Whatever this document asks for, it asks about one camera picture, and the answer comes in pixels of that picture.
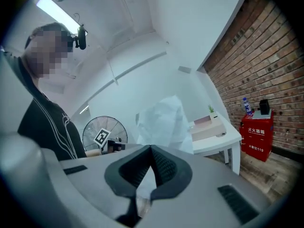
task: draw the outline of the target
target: potted plant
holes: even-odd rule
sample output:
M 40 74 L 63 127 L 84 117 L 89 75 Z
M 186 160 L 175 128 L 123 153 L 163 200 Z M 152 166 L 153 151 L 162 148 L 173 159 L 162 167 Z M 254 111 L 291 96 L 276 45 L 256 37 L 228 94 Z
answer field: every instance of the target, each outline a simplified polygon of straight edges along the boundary
M 211 118 L 215 118 L 218 116 L 211 105 L 208 105 L 208 109 L 209 109 Z

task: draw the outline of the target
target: red fire extinguisher box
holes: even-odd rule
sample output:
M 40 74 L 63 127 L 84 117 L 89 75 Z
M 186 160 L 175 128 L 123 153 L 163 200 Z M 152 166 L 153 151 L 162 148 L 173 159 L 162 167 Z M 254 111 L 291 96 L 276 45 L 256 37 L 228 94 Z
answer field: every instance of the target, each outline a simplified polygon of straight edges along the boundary
M 242 151 L 265 162 L 271 153 L 273 122 L 273 111 L 270 119 L 252 119 L 251 115 L 245 115 L 239 129 Z

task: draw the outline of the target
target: fan guard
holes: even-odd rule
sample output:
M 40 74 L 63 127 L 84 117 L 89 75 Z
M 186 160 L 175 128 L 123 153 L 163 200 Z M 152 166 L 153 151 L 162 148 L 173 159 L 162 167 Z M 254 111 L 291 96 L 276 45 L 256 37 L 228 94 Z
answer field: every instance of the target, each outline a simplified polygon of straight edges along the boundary
M 94 142 L 94 138 L 102 128 L 111 132 L 108 140 L 121 143 L 128 142 L 127 131 L 118 120 L 110 116 L 99 116 L 89 121 L 82 134 L 82 143 L 86 151 L 100 148 L 100 146 Z

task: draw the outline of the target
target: red brick wall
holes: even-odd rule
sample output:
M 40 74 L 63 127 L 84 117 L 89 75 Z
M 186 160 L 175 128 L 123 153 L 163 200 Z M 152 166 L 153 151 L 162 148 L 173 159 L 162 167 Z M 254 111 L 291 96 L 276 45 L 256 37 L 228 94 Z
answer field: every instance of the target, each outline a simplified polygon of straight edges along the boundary
M 238 129 L 242 99 L 274 110 L 274 141 L 304 153 L 304 54 L 284 14 L 269 0 L 246 0 L 203 65 Z

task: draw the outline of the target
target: small plant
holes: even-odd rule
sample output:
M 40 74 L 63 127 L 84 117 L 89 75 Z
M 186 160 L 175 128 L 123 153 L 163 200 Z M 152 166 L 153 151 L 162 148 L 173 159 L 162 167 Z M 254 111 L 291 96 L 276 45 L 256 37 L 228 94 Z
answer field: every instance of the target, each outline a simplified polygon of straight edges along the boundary
M 208 109 L 209 109 L 210 113 L 214 112 L 214 109 L 213 109 L 213 107 L 211 105 L 208 105 Z

